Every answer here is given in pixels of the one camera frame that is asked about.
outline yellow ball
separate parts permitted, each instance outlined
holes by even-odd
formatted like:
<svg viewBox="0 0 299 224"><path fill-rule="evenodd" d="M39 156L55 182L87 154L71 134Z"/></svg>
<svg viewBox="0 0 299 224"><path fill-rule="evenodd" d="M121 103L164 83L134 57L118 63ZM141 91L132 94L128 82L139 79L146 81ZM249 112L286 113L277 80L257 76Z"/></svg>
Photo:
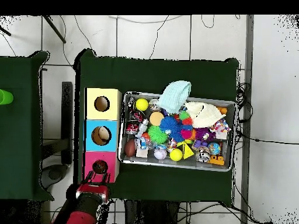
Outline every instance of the yellow ball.
<svg viewBox="0 0 299 224"><path fill-rule="evenodd" d="M183 157L183 152L180 151L180 149L174 149L171 153L170 153L171 159L174 160L175 162L178 162L179 160L181 160L181 158Z"/></svg>
<svg viewBox="0 0 299 224"><path fill-rule="evenodd" d="M136 108L140 111L145 111L148 108L147 100L140 98L136 101Z"/></svg>

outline circular hole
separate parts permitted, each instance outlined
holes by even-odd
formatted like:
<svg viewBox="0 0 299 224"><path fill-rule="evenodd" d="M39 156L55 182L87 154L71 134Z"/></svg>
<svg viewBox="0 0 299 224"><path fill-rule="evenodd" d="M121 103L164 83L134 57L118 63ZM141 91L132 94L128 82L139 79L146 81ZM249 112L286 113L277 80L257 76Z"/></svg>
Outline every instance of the circular hole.
<svg viewBox="0 0 299 224"><path fill-rule="evenodd" d="M97 145L106 145L111 140L111 132L106 126L96 127L91 134L91 139Z"/></svg>
<svg viewBox="0 0 299 224"><path fill-rule="evenodd" d="M108 171L108 164L104 160L97 160L93 165L92 165L92 170L96 174L103 174Z"/></svg>
<svg viewBox="0 0 299 224"><path fill-rule="evenodd" d="M97 111L107 111L110 107L110 102L107 97L100 96L95 100L95 109Z"/></svg>

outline plastic container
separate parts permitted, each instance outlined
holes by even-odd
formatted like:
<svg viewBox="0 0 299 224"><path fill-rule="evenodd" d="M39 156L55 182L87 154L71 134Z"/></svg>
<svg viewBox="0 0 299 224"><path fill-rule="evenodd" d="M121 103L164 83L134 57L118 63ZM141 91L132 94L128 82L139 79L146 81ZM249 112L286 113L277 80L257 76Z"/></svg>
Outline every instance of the plastic container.
<svg viewBox="0 0 299 224"><path fill-rule="evenodd" d="M126 134L126 122L129 118L129 113L127 109L127 102L132 96L136 100L139 98L145 98L148 101L151 99L158 99L160 94L151 94L151 93L139 93L139 92L126 92L123 96L123 104L121 109L121 125L120 125L120 138L119 138L119 148L118 148L118 158L123 163L136 163L140 165L148 165L148 166L164 166L164 167L180 167L184 169L197 169L197 170L211 170L211 171L219 171L219 172L227 172L232 168L233 162L233 148L235 143L235 135L236 129L235 126L237 124L237 112L238 106L233 101L224 101L224 100L210 100L210 99L201 99L201 98L187 98L187 102L205 102L213 104L216 107L226 107L227 113L225 117L225 121L228 126L231 128L231 131L227 135L227 140L215 139L216 142L222 142L222 156L224 157L224 165L216 165L211 163L202 163L198 162L195 159L195 155L187 158L181 159L178 162L174 162L170 159L169 153L168 156L164 160L158 160L154 156L154 151L148 151L147 158L141 157L127 157L124 151L124 147L127 141L131 138L134 138L134 135ZM148 118L151 114L150 108L148 108L145 112L145 116Z"/></svg>

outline green table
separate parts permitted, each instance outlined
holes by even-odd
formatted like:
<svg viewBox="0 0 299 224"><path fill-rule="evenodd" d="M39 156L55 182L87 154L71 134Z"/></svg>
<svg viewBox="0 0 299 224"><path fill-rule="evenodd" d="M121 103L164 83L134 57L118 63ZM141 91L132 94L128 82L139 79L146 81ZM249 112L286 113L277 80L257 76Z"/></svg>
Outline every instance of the green table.
<svg viewBox="0 0 299 224"><path fill-rule="evenodd" d="M125 93L162 93L173 81L192 84L190 97L236 99L238 61L166 61L94 56L90 49L76 58L75 152L78 176L82 180L84 88L115 88ZM222 201L231 205L232 170L228 172L178 169L173 167L120 164L120 173L110 185L112 198L132 200Z"/></svg>
<svg viewBox="0 0 299 224"><path fill-rule="evenodd" d="M39 185L41 110L39 70L47 52L0 57L0 89L14 96L0 106L0 198L53 200Z"/></svg>

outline shape sorter box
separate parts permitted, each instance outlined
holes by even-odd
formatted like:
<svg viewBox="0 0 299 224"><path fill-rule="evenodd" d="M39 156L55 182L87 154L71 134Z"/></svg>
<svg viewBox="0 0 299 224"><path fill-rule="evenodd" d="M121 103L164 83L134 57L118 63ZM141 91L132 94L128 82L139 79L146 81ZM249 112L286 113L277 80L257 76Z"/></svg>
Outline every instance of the shape sorter box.
<svg viewBox="0 0 299 224"><path fill-rule="evenodd" d="M89 171L93 170L92 165L98 161L104 161L108 165L107 172L110 174L110 183L114 183L119 174L119 160L117 159L117 152L86 152L85 153L85 171L84 176L88 175ZM92 181L101 182L101 174L95 174Z"/></svg>
<svg viewBox="0 0 299 224"><path fill-rule="evenodd" d="M86 88L86 90L88 120L119 120L122 95L117 89ZM96 106L101 99L107 102L107 109L99 111Z"/></svg>
<svg viewBox="0 0 299 224"><path fill-rule="evenodd" d="M93 170L95 162L106 162L109 182L113 183L119 173L117 147L122 95L117 89L86 88L85 90L86 137L85 159L82 164L84 176L86 177L89 171ZM106 142L101 140L102 127L109 136L109 139L105 138ZM101 174L95 174L93 181L100 182L102 177Z"/></svg>

